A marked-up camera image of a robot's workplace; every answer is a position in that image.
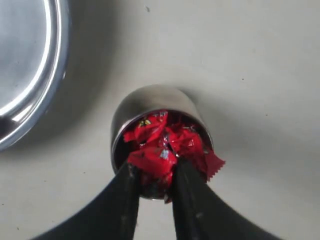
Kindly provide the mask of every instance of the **white surface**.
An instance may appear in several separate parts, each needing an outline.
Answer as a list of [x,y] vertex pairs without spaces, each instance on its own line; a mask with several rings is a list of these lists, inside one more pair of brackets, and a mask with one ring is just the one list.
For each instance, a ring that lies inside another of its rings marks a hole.
[[[284,239],[319,239],[319,1],[73,2],[55,102],[0,153],[0,239],[48,230],[103,189],[111,117],[152,83],[196,102],[227,162],[210,182],[227,203]],[[175,239],[171,206],[142,199],[135,239]]]

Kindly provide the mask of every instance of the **red candy wrapper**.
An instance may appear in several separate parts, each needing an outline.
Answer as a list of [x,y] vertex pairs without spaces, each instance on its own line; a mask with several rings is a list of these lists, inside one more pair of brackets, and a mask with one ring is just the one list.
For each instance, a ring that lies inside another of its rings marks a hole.
[[181,119],[181,116],[169,116],[167,111],[152,113],[123,135],[126,143],[133,142],[135,146],[127,161],[142,170],[141,184],[155,185],[165,196],[166,203],[171,201],[167,193],[178,157],[191,161],[205,182],[225,164],[205,146],[196,131],[197,126]]

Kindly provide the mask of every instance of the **stainless steel plate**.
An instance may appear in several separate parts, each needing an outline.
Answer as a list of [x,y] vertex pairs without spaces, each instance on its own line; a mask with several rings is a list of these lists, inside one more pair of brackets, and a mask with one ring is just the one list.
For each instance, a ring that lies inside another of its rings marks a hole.
[[66,0],[0,0],[0,151],[30,130],[63,78]]

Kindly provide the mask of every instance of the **metal cup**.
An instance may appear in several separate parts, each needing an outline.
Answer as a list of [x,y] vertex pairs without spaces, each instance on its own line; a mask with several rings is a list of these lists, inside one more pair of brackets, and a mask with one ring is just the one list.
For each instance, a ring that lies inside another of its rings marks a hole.
[[[152,112],[166,110],[179,114],[189,122],[200,126],[199,134],[207,146],[213,149],[209,131],[200,117],[195,104],[182,91],[166,85],[149,85],[130,93],[115,111],[111,124],[111,163],[115,173],[126,161],[130,150],[124,143],[123,134],[133,123]],[[141,195],[149,199],[163,199],[157,192]]]

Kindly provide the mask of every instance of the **white countertop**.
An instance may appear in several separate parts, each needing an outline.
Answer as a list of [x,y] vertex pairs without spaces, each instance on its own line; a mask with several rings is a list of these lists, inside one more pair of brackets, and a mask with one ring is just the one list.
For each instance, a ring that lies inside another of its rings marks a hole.
[[[320,1],[87,2],[72,0],[48,113],[0,153],[0,239],[34,237],[103,189],[113,113],[153,83],[196,103],[226,160],[209,183],[219,196],[279,237],[319,239]],[[175,239],[172,206],[141,199],[135,239]]]

